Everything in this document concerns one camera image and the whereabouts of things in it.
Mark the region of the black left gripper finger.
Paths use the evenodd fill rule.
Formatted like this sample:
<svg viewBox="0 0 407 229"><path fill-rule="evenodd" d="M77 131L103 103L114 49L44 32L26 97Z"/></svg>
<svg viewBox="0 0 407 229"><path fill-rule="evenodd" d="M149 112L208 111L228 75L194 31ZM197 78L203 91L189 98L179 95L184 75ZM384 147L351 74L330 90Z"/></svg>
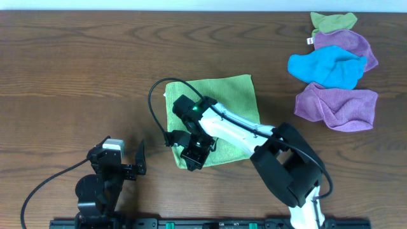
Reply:
<svg viewBox="0 0 407 229"><path fill-rule="evenodd" d="M102 145L110 138L111 138L110 135L106 136L100 143L96 144L95 147L96 148L102 148Z"/></svg>
<svg viewBox="0 0 407 229"><path fill-rule="evenodd" d="M142 140L139 144L139 147L135 153L135 165L137 167L137 174L138 175L145 175L147 168L146 168L146 159L144 154L144 141Z"/></svg>

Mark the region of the light green cloth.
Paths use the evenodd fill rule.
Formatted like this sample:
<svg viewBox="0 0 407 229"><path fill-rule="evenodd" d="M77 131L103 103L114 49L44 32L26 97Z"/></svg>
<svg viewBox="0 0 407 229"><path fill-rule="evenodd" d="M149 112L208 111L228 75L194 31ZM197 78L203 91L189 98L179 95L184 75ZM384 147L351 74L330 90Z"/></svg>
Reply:
<svg viewBox="0 0 407 229"><path fill-rule="evenodd" d="M254 123L260 122L254 85L250 74L229 78L195 80L188 83L202 95L212 97L222 103L231 112ZM173 103L181 95L185 95L193 101L200 99L194 91L181 82L176 81L166 84L165 102L167 130L169 132L186 129L181 119L172 112ZM220 139L217 141L216 150L208 155L204 165L210 167L248 158L249 155L243 150Z"/></svg>

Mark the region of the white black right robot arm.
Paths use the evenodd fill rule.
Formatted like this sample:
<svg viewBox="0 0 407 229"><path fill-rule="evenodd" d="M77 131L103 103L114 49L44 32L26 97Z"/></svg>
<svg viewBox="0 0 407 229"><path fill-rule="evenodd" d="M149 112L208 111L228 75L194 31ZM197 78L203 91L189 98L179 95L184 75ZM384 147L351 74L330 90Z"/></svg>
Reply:
<svg viewBox="0 0 407 229"><path fill-rule="evenodd" d="M323 227L319 192L324 166L295 128L254 123L208 96L195 102L181 95L172 111L186 130L170 132L169 144L183 147L188 170L201 169L222 139L249 155L266 187L288 206L293 228Z"/></svg>

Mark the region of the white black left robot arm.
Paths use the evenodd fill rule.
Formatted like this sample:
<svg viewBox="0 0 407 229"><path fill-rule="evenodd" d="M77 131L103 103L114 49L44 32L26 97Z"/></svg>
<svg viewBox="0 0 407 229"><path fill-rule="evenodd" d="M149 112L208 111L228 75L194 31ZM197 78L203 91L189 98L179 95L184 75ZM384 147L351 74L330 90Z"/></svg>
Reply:
<svg viewBox="0 0 407 229"><path fill-rule="evenodd" d="M144 142L135 153L134 164L121 162L124 152L124 141L110 136L89 150L86 158L95 173L81 178L75 187L79 209L75 228L134 227L134 220L116 212L115 207L124 181L135 181L138 175L146 174Z"/></svg>

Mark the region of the lower purple cloth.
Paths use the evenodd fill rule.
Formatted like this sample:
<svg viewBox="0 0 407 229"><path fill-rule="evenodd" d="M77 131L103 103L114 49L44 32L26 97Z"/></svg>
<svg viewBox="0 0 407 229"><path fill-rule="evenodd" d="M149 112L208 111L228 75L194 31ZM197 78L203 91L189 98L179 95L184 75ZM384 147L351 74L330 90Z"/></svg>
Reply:
<svg viewBox="0 0 407 229"><path fill-rule="evenodd" d="M323 121L332 130L371 130L378 94L371 90L324 88L310 83L296 96L294 114L308 121Z"/></svg>

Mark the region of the purple cloth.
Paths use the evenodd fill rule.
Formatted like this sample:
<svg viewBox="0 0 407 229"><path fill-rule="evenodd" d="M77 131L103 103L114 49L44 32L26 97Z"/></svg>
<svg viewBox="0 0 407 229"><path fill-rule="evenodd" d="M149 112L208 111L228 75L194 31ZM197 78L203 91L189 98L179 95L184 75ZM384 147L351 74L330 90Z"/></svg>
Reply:
<svg viewBox="0 0 407 229"><path fill-rule="evenodd" d="M323 121L332 130L371 130L378 94L371 90L324 88L310 83L296 96L294 114L308 121Z"/></svg>
<svg viewBox="0 0 407 229"><path fill-rule="evenodd" d="M327 34L318 32L314 37L307 38L307 44L314 45L316 50L335 45L359 57L366 57L367 63L364 66L364 72L378 65L378 60L367 39L348 29L340 29Z"/></svg>

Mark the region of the blue cloth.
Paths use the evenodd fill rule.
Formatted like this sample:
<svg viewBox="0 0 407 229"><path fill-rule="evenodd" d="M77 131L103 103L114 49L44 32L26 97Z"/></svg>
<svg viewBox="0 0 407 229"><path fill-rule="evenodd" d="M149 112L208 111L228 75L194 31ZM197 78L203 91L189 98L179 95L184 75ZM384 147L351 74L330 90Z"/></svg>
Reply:
<svg viewBox="0 0 407 229"><path fill-rule="evenodd" d="M305 83L352 90L362 78L366 64L366 57L357 56L333 45L306 55L291 55L287 71Z"/></svg>

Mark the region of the small green cloth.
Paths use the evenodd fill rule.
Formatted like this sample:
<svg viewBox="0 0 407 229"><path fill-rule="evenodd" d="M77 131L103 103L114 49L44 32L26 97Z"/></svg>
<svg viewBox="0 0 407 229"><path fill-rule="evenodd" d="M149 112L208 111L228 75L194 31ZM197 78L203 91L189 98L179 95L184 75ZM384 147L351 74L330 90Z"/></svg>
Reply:
<svg viewBox="0 0 407 229"><path fill-rule="evenodd" d="M346 13L344 15L322 15L311 12L310 18L315 27L312 31L313 38L318 32L326 34L340 29L351 29L357 22L357 17L353 13Z"/></svg>

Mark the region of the upper purple cloth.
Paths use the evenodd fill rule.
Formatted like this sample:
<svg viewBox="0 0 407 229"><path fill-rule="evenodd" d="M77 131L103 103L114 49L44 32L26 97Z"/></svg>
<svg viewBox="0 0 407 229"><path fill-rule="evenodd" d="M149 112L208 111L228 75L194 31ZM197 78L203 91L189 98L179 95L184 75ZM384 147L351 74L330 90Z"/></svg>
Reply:
<svg viewBox="0 0 407 229"><path fill-rule="evenodd" d="M359 57L366 57L367 63L364 66L364 72L378 65L378 60L367 39L348 29L340 29L327 34L318 32L314 37L307 38L307 44L314 45L316 50L335 45Z"/></svg>

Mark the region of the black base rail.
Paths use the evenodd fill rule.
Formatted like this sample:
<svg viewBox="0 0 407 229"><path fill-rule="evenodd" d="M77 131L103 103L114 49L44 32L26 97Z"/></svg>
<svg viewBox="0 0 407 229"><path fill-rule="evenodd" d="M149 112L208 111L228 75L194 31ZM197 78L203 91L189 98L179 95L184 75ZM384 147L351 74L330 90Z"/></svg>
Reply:
<svg viewBox="0 0 407 229"><path fill-rule="evenodd" d="M293 226L288 219L272 218L260 220L164 220L154 218L136 219L132 225L123 228L133 229L289 229ZM367 220L327 219L324 229L371 229Z"/></svg>

